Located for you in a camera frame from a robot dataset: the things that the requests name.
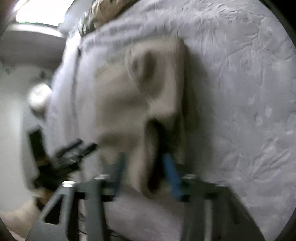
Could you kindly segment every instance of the wall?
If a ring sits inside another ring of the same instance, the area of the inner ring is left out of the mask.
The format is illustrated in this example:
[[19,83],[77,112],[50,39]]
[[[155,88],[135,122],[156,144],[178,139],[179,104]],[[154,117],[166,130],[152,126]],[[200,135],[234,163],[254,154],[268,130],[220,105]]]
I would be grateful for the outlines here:
[[31,198],[21,160],[22,117],[28,91],[40,72],[35,66],[4,68],[0,63],[1,210],[14,210]]

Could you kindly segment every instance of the bright light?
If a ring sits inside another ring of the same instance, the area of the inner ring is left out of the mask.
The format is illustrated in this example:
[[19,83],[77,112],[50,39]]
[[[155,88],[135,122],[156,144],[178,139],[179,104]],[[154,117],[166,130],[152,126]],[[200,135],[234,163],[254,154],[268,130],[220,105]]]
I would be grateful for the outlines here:
[[65,13],[72,2],[73,0],[30,0],[20,8],[16,21],[58,26],[64,22]]

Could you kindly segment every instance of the brown blanket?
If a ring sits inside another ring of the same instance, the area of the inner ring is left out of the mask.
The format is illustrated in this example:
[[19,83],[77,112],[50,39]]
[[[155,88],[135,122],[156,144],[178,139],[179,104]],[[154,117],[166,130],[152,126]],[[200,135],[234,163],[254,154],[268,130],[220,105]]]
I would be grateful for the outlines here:
[[119,152],[127,153],[126,182],[146,196],[159,152],[174,154],[179,163],[184,159],[184,50],[178,38],[150,39],[96,72],[100,159],[112,164]]

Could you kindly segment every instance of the bed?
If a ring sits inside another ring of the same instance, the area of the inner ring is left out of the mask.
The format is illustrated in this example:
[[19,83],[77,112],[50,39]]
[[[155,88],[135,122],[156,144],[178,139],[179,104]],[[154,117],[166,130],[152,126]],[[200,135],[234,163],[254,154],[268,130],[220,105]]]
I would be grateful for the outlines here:
[[[296,55],[283,26],[258,0],[139,0],[83,38],[67,39],[46,116],[49,154],[76,138],[95,141],[93,75],[131,43],[178,35],[199,128],[186,161],[203,180],[229,185],[267,241],[296,207]],[[86,178],[100,172],[94,155]],[[132,240],[179,240],[184,207],[125,187],[108,206],[111,228]]]

